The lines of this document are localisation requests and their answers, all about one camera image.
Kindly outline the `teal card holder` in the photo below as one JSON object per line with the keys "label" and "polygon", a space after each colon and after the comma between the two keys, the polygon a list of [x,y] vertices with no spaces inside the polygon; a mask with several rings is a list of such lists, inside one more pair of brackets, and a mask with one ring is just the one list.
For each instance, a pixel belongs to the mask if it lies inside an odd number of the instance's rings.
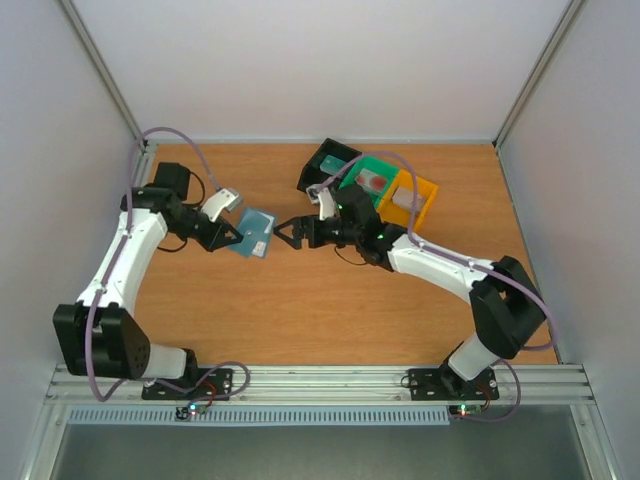
{"label": "teal card holder", "polygon": [[275,215],[256,208],[245,208],[236,226],[236,230],[242,235],[242,241],[229,246],[228,249],[244,258],[264,259],[275,223]]}

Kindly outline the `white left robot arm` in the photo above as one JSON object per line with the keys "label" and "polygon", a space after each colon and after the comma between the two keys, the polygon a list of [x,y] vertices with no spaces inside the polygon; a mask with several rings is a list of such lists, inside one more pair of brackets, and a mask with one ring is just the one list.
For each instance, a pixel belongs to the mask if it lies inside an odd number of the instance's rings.
{"label": "white left robot arm", "polygon": [[53,314],[70,374],[90,381],[165,380],[179,398],[199,391],[194,352],[152,343],[134,319],[140,285],[167,235],[193,240],[207,252],[243,239],[222,216],[241,203],[240,194],[220,188],[203,204],[191,204],[190,177],[187,167],[164,162],[153,182],[124,195],[114,238],[93,279],[74,303],[59,305]]}

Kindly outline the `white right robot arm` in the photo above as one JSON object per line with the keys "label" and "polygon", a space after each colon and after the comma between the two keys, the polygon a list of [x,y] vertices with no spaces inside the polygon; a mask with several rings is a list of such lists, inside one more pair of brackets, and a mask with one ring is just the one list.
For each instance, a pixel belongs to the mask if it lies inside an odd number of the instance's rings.
{"label": "white right robot arm", "polygon": [[498,360],[514,358],[547,316],[519,261],[478,260],[443,249],[408,228],[385,222],[369,195],[350,185],[316,195],[315,215],[293,217],[274,229],[292,248],[352,246],[369,265],[429,282],[466,302],[475,331],[443,361],[436,383],[460,398]]}

